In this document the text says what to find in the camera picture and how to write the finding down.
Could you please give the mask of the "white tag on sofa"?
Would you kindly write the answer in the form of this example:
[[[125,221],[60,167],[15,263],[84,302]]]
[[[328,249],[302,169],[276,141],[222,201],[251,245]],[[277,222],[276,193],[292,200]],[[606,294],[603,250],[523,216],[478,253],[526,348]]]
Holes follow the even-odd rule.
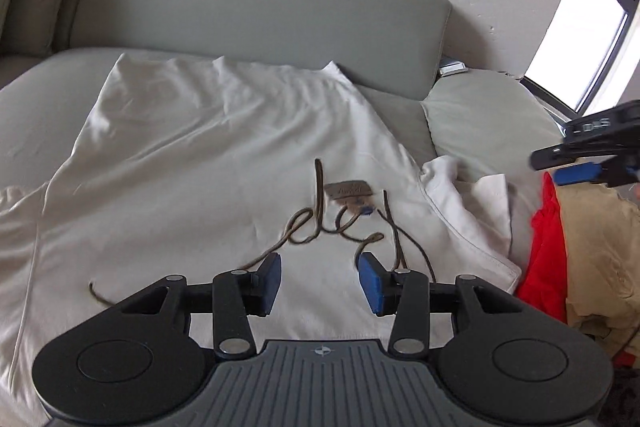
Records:
[[[468,66],[466,66],[462,61],[449,60],[449,58],[444,58],[439,63],[439,68],[438,68],[438,72],[439,72],[439,76],[440,77],[447,77],[447,76],[452,76],[452,75],[463,74],[464,72],[467,72],[468,70],[469,70]]]

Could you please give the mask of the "tan garment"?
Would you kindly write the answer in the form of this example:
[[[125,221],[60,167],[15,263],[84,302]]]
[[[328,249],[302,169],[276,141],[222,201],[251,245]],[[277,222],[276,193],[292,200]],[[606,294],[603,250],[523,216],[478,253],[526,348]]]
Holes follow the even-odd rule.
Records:
[[[639,365],[639,206],[596,184],[556,189],[567,257],[566,314],[621,365]]]

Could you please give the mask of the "grey sofa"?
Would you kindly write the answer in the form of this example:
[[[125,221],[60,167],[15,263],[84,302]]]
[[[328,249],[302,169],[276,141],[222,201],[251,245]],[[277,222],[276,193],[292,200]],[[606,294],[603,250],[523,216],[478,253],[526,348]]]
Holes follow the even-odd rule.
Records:
[[[448,0],[63,0],[48,55],[1,41],[1,183],[32,190],[52,176],[125,51],[335,62],[428,161],[439,154],[422,102],[446,78],[436,74],[445,40],[469,31]]]

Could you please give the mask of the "white hoodie with drawstring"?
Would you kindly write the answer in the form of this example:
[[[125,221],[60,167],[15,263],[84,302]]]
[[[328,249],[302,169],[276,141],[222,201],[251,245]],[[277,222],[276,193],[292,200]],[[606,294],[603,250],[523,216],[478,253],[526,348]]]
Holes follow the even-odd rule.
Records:
[[[314,205],[317,172],[370,185],[413,270],[518,283],[504,176],[417,164],[336,65],[124,54],[70,157],[1,193],[2,424],[46,421],[30,371],[48,341],[166,275],[207,283],[254,260]]]

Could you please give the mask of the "grey right sofa cushion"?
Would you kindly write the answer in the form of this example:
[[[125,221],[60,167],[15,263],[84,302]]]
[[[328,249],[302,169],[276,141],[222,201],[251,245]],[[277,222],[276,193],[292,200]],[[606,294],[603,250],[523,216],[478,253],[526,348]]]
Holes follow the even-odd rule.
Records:
[[[529,155],[558,143],[558,126],[518,80],[490,70],[472,69],[436,81],[422,106],[436,153],[457,158],[461,180],[506,177],[509,258],[525,269],[542,185],[542,173],[530,168]]]

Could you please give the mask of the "window with black frame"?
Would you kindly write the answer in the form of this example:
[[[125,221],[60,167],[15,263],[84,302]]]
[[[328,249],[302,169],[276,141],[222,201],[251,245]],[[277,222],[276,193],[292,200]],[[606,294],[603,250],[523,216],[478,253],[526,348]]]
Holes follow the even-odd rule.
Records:
[[[521,83],[558,121],[634,95],[639,0],[561,0]]]

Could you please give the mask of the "red garment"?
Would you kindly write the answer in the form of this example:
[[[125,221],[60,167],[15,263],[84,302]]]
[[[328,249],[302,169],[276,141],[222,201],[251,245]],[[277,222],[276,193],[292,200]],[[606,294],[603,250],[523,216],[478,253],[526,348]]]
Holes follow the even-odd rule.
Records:
[[[532,218],[532,247],[516,295],[539,311],[568,325],[567,257],[560,203],[556,196],[558,187],[549,173],[542,177],[541,206]],[[611,359],[616,367],[636,369],[639,366],[621,365],[616,359]]]

